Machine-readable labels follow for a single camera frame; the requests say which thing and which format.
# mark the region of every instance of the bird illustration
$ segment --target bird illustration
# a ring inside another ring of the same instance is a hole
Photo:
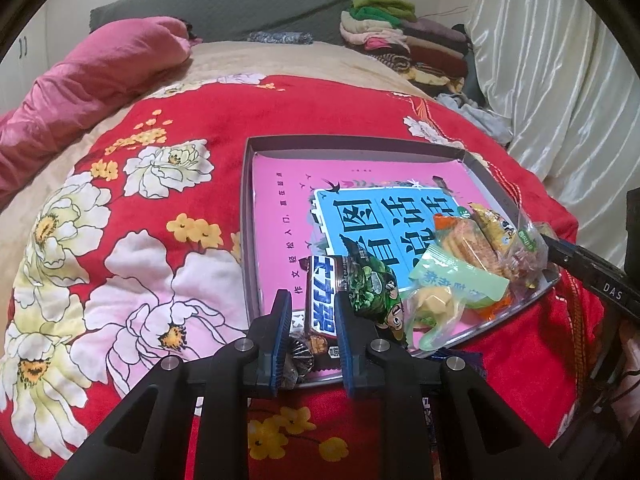
[[[435,182],[436,186],[438,186],[445,195],[453,196],[453,190],[449,189],[447,183],[441,176],[434,175],[431,178]]]
[[[326,191],[328,191],[329,193],[340,193],[340,182],[338,182],[338,184],[332,184],[331,182],[329,182],[328,180],[323,179],[327,184],[329,184],[329,186],[331,186],[331,189],[327,189]]]

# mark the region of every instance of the white curtain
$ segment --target white curtain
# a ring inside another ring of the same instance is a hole
[[[640,187],[640,79],[584,0],[474,0],[467,31],[509,153],[580,222],[578,243],[621,266],[626,192]]]

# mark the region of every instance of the headboard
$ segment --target headboard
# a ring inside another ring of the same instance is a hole
[[[124,18],[173,16],[193,25],[205,42],[242,41],[250,32],[311,32],[316,41],[342,44],[340,13],[352,0],[119,0],[91,11],[93,32]]]

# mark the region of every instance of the green towel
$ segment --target green towel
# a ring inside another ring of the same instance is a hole
[[[356,20],[382,20],[391,23],[393,27],[399,27],[401,23],[395,16],[375,7],[360,7],[359,9],[351,7],[349,14]]]
[[[415,5],[407,0],[353,0],[353,7],[356,9],[361,7],[375,7],[396,18],[409,20],[410,22],[417,21],[415,17]]]

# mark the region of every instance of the silver bolt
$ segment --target silver bolt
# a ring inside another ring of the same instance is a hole
[[[386,352],[391,348],[389,341],[387,341],[386,339],[374,339],[370,343],[370,346],[374,352]]]
[[[169,355],[164,359],[162,359],[162,361],[160,361],[160,366],[162,367],[162,370],[167,370],[167,371],[177,368],[179,364],[180,364],[180,359],[177,358],[175,355]]]
[[[249,338],[243,337],[242,339],[238,339],[234,343],[234,347],[239,352],[248,352],[249,350],[251,350],[251,348],[254,347],[254,342],[251,341]]]
[[[457,355],[452,355],[451,357],[447,357],[447,360],[445,362],[447,366],[455,372],[459,372],[466,365],[464,359],[458,357]]]

